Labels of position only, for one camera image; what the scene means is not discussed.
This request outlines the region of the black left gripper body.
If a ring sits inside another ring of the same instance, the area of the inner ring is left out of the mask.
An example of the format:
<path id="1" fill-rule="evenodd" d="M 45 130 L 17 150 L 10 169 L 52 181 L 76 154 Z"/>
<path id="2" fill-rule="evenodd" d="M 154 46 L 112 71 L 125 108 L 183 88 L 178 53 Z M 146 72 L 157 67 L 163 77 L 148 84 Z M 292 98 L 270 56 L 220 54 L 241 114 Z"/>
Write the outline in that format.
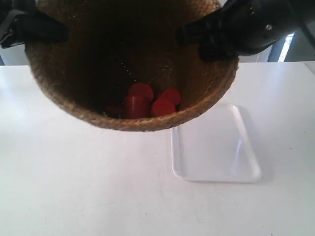
<path id="1" fill-rule="evenodd" d="M 16 19 L 25 15 L 27 10 L 26 0 L 1 0 L 0 1 L 0 47 L 9 48 L 15 44 L 15 40 L 8 42 L 14 35 L 13 23 Z"/>

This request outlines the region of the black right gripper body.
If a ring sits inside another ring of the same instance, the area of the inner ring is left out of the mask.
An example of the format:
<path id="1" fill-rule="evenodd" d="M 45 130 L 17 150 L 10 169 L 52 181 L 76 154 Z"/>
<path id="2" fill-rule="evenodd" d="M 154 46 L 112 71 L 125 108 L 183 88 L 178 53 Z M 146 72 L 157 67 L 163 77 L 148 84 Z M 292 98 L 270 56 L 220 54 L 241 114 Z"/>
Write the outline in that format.
<path id="1" fill-rule="evenodd" d="M 227 55 L 258 54 L 299 27 L 294 0 L 226 0 L 216 46 Z"/>

